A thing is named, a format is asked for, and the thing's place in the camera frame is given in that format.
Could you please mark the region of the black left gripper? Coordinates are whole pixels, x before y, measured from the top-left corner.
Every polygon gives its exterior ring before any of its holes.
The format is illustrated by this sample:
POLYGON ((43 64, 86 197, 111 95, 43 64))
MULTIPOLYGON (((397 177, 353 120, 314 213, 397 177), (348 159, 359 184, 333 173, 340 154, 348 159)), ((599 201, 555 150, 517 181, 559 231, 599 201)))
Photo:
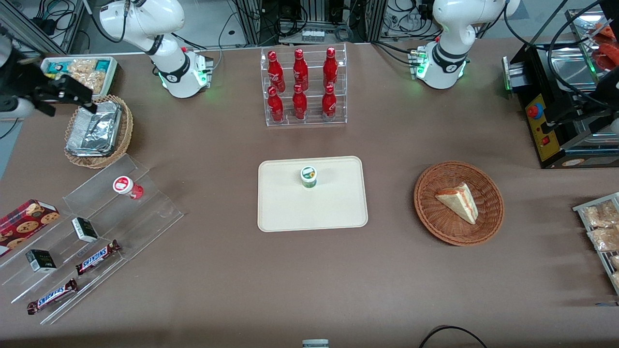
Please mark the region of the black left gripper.
POLYGON ((559 129, 563 136, 575 136, 575 117, 581 108, 578 119, 589 117, 607 117, 618 112, 619 107, 619 73, 608 72, 590 93, 581 92, 580 101, 574 99, 557 99, 544 108, 545 121, 540 126, 544 134, 559 129))

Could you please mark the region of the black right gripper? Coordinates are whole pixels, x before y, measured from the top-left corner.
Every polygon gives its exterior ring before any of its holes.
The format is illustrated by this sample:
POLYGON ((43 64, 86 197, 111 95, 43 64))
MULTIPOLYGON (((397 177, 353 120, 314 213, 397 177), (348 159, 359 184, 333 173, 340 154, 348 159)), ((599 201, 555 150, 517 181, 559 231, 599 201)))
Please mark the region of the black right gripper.
POLYGON ((49 101, 70 103, 95 113, 93 91, 68 74, 49 80, 33 64, 21 64, 20 58, 9 58, 1 67, 2 113, 32 113, 34 110, 55 117, 56 109, 49 101), (48 86, 48 93, 41 93, 48 86))

